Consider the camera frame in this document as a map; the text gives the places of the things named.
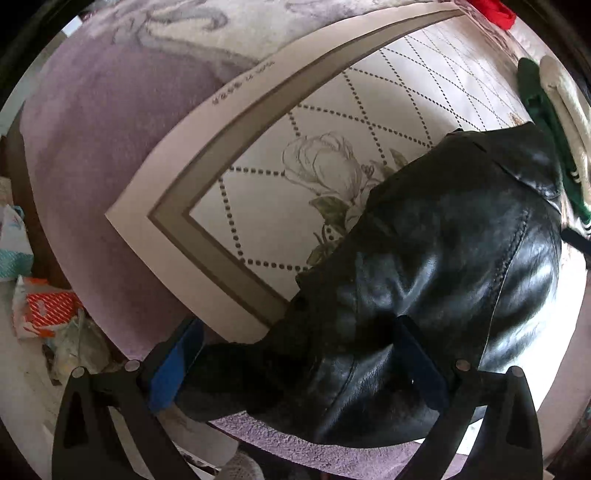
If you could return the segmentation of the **cream folded garment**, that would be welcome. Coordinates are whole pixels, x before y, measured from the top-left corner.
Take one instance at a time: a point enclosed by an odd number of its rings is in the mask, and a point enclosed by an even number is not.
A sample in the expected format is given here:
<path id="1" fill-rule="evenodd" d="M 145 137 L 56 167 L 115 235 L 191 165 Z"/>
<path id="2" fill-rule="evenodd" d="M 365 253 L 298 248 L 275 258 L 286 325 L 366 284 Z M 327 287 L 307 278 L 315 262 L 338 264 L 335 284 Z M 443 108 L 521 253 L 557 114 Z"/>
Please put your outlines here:
<path id="1" fill-rule="evenodd" d="M 539 64 L 540 83 L 562 125 L 575 163 L 575 178 L 583 201 L 590 206 L 590 104 L 564 66 L 544 56 Z"/>

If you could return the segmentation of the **red folded garment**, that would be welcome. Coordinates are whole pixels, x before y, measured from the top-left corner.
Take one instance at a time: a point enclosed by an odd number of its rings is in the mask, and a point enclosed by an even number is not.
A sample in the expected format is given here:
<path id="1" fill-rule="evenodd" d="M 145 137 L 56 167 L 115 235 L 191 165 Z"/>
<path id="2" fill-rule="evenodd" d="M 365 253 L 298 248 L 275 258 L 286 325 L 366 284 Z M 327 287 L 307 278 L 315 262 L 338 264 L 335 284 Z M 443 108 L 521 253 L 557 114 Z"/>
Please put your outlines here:
<path id="1" fill-rule="evenodd" d="M 499 0 L 468 0 L 487 20 L 504 31 L 510 30 L 517 15 Z"/>

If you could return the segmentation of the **green folded garment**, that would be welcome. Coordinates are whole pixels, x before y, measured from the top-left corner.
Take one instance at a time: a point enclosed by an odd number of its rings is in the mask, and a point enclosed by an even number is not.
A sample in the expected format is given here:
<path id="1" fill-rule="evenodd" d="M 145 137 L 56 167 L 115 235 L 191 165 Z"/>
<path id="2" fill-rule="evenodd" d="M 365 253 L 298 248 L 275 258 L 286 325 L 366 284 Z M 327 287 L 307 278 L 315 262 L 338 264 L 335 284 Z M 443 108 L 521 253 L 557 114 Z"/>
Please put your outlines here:
<path id="1" fill-rule="evenodd" d="M 552 141 L 561 163 L 563 187 L 570 208 L 582 232 L 590 234 L 590 206 L 583 201 L 581 186 L 575 178 L 575 163 L 554 107 L 540 83 L 539 63 L 528 58 L 518 62 L 517 82 L 519 97 L 534 123 Z"/>

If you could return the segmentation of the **orange white package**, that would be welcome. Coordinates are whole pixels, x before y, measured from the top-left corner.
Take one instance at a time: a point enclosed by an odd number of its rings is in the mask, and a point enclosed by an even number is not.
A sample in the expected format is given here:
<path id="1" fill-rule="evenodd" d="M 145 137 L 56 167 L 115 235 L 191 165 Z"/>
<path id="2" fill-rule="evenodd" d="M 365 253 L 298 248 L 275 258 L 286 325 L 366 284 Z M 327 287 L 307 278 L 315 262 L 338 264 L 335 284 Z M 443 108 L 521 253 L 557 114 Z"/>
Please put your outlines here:
<path id="1" fill-rule="evenodd" d="M 71 290 L 46 280 L 19 276 L 12 299 L 12 326 L 18 339 L 51 338 L 75 317 L 82 303 Z"/>

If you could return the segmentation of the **teal white bag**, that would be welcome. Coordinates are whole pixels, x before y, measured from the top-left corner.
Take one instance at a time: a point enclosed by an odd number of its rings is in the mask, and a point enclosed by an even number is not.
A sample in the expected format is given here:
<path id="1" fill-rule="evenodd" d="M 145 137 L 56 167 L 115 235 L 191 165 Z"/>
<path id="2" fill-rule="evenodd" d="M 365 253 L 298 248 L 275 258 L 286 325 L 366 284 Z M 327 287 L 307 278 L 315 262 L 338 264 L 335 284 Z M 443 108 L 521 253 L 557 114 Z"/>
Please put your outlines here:
<path id="1" fill-rule="evenodd" d="M 26 226 L 11 205 L 2 211 L 0 238 L 0 278 L 2 282 L 29 276 L 34 263 Z"/>

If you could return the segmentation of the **black leather jacket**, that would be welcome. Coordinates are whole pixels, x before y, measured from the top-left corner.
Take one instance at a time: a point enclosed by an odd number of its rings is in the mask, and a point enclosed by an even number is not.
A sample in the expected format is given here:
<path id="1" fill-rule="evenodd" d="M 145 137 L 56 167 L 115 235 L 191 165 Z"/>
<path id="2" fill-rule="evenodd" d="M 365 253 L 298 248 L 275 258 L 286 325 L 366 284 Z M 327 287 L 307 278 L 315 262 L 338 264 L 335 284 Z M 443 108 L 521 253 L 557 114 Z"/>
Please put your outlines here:
<path id="1" fill-rule="evenodd" d="M 531 123 L 447 135 L 370 192 L 266 337 L 203 347 L 176 405 L 317 444 L 425 437 L 457 361 L 504 372 L 535 343 L 559 276 L 560 180 Z"/>

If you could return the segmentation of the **floral quilted bedspread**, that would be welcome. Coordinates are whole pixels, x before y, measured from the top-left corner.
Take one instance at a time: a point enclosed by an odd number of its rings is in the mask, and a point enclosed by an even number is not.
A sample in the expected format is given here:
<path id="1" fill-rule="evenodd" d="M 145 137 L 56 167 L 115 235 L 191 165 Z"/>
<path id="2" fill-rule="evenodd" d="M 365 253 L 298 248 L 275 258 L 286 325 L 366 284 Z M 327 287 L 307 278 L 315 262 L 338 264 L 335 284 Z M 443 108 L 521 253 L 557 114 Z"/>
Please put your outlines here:
<path id="1" fill-rule="evenodd" d="M 204 347 L 259 342 L 375 187 L 451 133 L 539 128 L 519 97 L 522 58 L 465 1 L 120 1 L 61 44 L 20 113 L 44 235 L 131 359 L 187 315 Z M 556 291 L 512 365 L 543 423 L 586 283 L 561 239 Z M 356 479 L 397 476 L 427 436 L 351 448 L 244 412 L 173 412 Z"/>

